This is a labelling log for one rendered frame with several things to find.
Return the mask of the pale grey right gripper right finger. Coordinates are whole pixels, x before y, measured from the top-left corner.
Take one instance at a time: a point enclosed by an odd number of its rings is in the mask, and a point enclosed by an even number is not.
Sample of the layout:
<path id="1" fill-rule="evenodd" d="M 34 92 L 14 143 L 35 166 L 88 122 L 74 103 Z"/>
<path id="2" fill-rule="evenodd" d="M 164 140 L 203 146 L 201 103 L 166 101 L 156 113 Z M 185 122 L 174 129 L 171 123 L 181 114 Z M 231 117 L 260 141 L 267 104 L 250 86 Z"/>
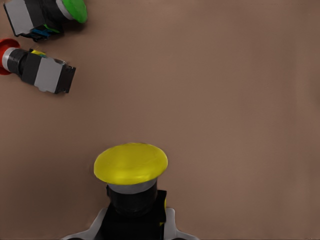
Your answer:
<path id="1" fill-rule="evenodd" d="M 166 222 L 164 223 L 163 240 L 200 240 L 198 237 L 180 231 L 176 225 L 176 211 L 166 208 Z"/>

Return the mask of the red mushroom push-button switch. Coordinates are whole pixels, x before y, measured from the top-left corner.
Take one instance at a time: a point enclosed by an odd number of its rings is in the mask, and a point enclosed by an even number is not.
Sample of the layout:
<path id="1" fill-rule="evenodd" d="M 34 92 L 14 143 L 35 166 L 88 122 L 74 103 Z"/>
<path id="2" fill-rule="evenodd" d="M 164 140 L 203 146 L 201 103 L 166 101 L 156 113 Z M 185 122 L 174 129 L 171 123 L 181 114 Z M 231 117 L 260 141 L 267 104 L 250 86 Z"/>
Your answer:
<path id="1" fill-rule="evenodd" d="M 17 75 L 22 82 L 53 94 L 70 91 L 76 68 L 35 49 L 24 50 L 12 38 L 0 39 L 0 75 Z"/>

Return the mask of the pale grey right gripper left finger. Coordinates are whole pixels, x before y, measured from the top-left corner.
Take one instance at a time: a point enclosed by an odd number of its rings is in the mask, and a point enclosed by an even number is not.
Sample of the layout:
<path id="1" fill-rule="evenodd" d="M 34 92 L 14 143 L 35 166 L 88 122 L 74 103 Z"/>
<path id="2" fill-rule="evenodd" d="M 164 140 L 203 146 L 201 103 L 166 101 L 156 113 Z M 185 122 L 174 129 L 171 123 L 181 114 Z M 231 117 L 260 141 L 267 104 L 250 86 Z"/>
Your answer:
<path id="1" fill-rule="evenodd" d="M 98 234 L 98 231 L 101 228 L 106 212 L 107 212 L 107 208 L 101 209 L 98 215 L 96 216 L 96 218 L 94 219 L 94 221 L 92 222 L 89 229 L 78 232 L 78 233 L 67 235 L 61 238 L 60 240 L 95 240 Z"/>

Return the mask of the green mushroom push-button switch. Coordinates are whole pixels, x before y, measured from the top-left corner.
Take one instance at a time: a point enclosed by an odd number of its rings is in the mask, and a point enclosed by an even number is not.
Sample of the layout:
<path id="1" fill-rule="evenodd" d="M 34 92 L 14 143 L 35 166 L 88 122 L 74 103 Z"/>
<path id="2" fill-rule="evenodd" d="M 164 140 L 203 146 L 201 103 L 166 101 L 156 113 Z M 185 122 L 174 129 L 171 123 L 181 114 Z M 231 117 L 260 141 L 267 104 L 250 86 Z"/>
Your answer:
<path id="1" fill-rule="evenodd" d="M 35 42 L 63 34 L 68 22 L 88 19 L 84 0 L 8 0 L 3 8 L 14 36 Z"/>

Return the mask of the yellow mushroom push-button switch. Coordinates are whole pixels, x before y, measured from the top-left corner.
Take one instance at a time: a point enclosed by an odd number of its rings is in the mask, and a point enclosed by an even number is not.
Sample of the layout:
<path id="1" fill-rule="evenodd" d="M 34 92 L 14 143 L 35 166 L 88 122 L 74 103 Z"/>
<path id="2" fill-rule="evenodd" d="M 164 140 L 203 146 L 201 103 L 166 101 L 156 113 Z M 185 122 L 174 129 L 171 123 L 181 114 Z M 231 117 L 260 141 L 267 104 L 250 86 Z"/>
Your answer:
<path id="1" fill-rule="evenodd" d="M 94 239 L 164 240 L 167 192 L 157 182 L 167 167 L 165 152 L 147 143 L 102 152 L 93 171 L 106 183 L 110 203 Z"/>

